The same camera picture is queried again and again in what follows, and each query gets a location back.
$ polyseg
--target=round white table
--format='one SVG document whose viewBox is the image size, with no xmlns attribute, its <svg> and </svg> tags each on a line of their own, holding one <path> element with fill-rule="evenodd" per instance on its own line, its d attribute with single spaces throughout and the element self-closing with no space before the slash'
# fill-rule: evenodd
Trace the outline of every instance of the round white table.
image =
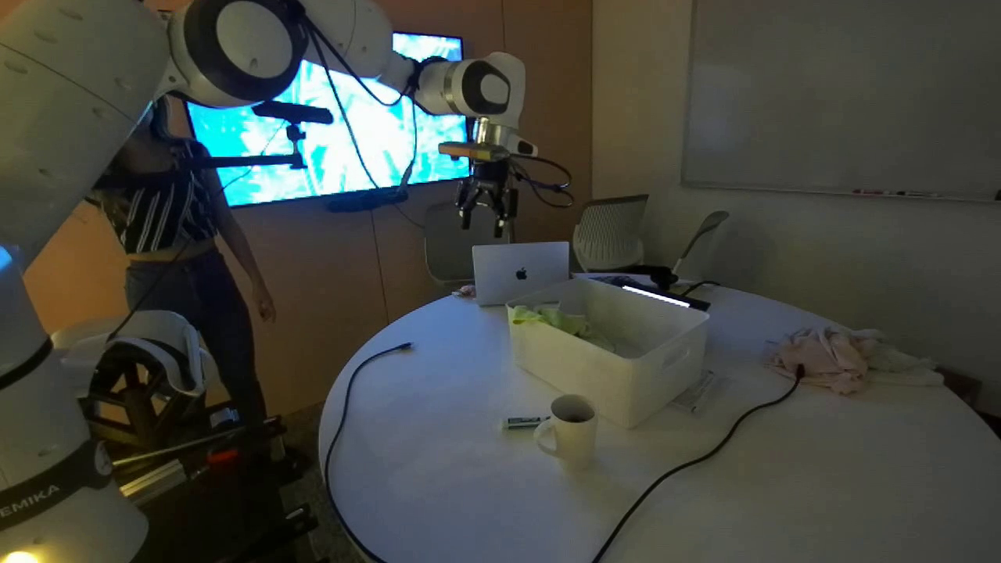
<svg viewBox="0 0 1001 563">
<path fill-rule="evenodd" d="M 665 469 L 792 380 L 773 365 L 813 311 L 707 286 L 714 383 L 637 428 L 597 426 L 593 467 L 570 473 L 507 417 L 537 417 L 555 386 L 518 371 L 501 306 L 441 296 L 378 330 L 336 376 L 318 462 L 382 559 L 593 559 L 619 517 Z M 720 457 L 665 477 L 602 559 L 994 559 L 1001 442 L 936 371 L 875 379 L 857 398 L 801 383 L 751 417 Z"/>
</svg>

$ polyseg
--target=white container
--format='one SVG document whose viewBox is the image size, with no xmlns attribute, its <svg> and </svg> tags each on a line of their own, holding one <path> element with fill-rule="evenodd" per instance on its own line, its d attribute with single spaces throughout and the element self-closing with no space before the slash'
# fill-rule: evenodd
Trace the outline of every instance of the white container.
<svg viewBox="0 0 1001 563">
<path fill-rule="evenodd" d="M 597 420 L 631 428 L 699 379 L 699 309 L 576 278 L 549 306 L 507 306 L 521 371 L 593 402 Z"/>
</svg>

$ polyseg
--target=small white cup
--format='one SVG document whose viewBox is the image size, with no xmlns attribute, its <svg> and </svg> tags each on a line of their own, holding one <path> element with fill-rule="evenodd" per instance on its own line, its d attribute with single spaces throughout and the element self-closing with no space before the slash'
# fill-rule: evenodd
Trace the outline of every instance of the small white cup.
<svg viewBox="0 0 1001 563">
<path fill-rule="evenodd" d="M 591 467 L 593 449 L 593 405 L 579 394 L 559 394 L 546 420 L 535 428 L 540 449 L 559 457 L 565 467 Z"/>
</svg>

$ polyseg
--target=screen display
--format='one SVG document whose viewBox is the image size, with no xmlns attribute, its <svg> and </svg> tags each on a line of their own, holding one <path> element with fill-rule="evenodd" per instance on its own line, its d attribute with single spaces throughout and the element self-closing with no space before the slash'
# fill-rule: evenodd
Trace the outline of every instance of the screen display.
<svg viewBox="0 0 1001 563">
<path fill-rule="evenodd" d="M 451 34 L 394 34 L 394 50 L 413 58 L 458 58 L 463 39 Z M 396 90 L 343 71 L 324 71 L 318 63 L 304 63 L 292 88 L 275 97 L 277 102 L 322 106 L 330 113 L 330 126 L 304 121 L 301 141 L 304 168 L 294 165 L 232 165 L 219 168 L 227 206 L 254 206 L 301 198 L 356 193 L 378 188 L 399 188 L 406 165 L 406 183 L 458 182 L 470 158 L 451 158 L 439 152 L 441 141 L 470 141 L 467 114 L 426 114 L 413 99 L 396 99 Z M 198 106 L 187 102 L 194 138 L 212 155 L 277 155 L 292 152 L 283 117 L 254 114 L 250 106 Z"/>
</svg>

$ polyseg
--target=power cord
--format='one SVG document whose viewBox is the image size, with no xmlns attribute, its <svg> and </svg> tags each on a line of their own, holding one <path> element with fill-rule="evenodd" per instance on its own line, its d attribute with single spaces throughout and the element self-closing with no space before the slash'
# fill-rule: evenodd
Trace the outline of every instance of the power cord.
<svg viewBox="0 0 1001 563">
<path fill-rule="evenodd" d="M 386 354 L 399 354 L 399 349 L 413 349 L 413 343 L 402 341 L 402 343 L 374 349 L 371 355 L 367 355 L 362 362 L 356 362 L 353 371 L 346 376 L 336 430 L 333 430 L 333 437 L 330 437 L 330 445 L 324 448 L 324 457 L 322 457 L 322 477 L 330 476 L 330 461 L 333 461 L 333 448 L 336 448 L 336 442 L 340 442 L 340 434 L 343 434 L 343 426 L 346 426 L 351 392 L 353 392 L 356 376 L 358 376 L 369 362 L 374 362 L 374 359 L 382 359 L 382 355 L 386 355 Z M 346 518 L 343 518 L 343 512 L 340 512 L 340 505 L 336 505 L 336 499 L 333 499 L 330 483 L 324 483 L 324 499 L 330 502 L 330 512 L 333 512 L 333 518 L 340 523 L 340 528 L 346 532 L 346 539 L 353 541 L 353 546 L 362 550 L 367 559 L 382 563 L 382 557 L 378 557 L 371 546 L 367 546 L 367 541 L 358 541 L 356 532 L 346 526 Z"/>
<path fill-rule="evenodd" d="M 751 417 L 761 413 L 761 408 L 770 408 L 770 405 L 785 402 L 785 400 L 796 392 L 796 383 L 804 380 L 804 376 L 806 376 L 806 369 L 796 365 L 796 369 L 794 369 L 794 380 L 787 383 L 787 392 L 782 392 L 779 398 L 767 400 L 767 402 L 756 402 L 756 405 L 745 408 L 745 413 L 730 426 L 730 430 L 723 434 L 723 442 L 720 442 L 714 449 L 707 449 L 707 452 L 699 452 L 699 457 L 695 457 L 695 461 L 689 461 L 689 462 L 677 462 L 677 467 L 665 469 L 659 477 L 652 477 L 652 480 L 646 483 L 646 490 L 642 490 L 642 494 L 631 499 L 631 505 L 622 512 L 622 518 L 616 523 L 616 528 L 608 533 L 608 541 L 602 541 L 600 550 L 593 553 L 593 563 L 602 559 L 602 553 L 613 546 L 616 533 L 626 528 L 628 517 L 631 517 L 665 477 L 677 476 L 677 473 L 689 469 L 689 467 L 697 467 L 697 462 L 714 461 L 714 457 L 732 442 L 732 434 L 741 428 L 745 420 L 751 420 Z"/>
</svg>

